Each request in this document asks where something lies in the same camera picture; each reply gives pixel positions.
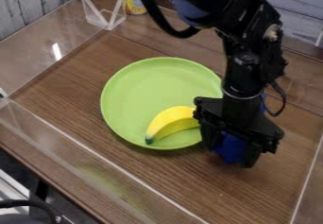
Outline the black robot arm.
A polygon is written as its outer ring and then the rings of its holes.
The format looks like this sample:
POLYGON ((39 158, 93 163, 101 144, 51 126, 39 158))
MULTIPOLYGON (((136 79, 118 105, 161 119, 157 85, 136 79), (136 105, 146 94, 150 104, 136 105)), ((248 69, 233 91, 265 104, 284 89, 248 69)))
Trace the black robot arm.
POLYGON ((286 95, 276 83, 286 67, 280 14, 265 0, 172 1, 189 26, 216 31, 226 61, 221 97, 194 98, 202 147, 249 168, 284 138, 270 121, 281 112, 265 105, 265 87, 286 95))

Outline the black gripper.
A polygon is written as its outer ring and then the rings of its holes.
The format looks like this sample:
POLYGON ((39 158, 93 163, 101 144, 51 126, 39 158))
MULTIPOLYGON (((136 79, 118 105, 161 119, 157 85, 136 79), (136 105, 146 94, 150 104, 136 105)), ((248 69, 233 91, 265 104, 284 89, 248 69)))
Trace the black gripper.
POLYGON ((262 98, 237 99, 194 98, 193 117, 200 124, 201 146, 212 151, 221 140, 221 133, 228 132, 248 143, 242 157, 242 166, 250 168, 262 153, 274 153, 282 130, 265 117, 262 98))

